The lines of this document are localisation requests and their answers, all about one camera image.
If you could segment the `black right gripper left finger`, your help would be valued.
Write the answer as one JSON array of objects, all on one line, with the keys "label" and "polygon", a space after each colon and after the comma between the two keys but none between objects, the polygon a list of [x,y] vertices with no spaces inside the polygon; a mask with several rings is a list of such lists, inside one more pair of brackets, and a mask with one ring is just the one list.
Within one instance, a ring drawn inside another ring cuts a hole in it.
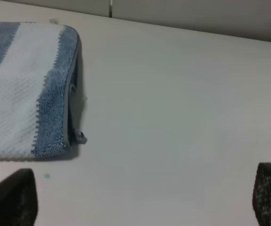
[{"label": "black right gripper left finger", "polygon": [[0,182],[0,226],[33,226],[37,190],[32,169],[19,169]]}]

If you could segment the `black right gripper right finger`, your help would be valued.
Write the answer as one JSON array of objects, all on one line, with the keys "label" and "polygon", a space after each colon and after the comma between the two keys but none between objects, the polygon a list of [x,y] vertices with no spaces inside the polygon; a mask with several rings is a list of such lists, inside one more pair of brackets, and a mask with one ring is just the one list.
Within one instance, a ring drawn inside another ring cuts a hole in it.
[{"label": "black right gripper right finger", "polygon": [[260,226],[271,226],[271,163],[258,164],[252,196],[255,217]]}]

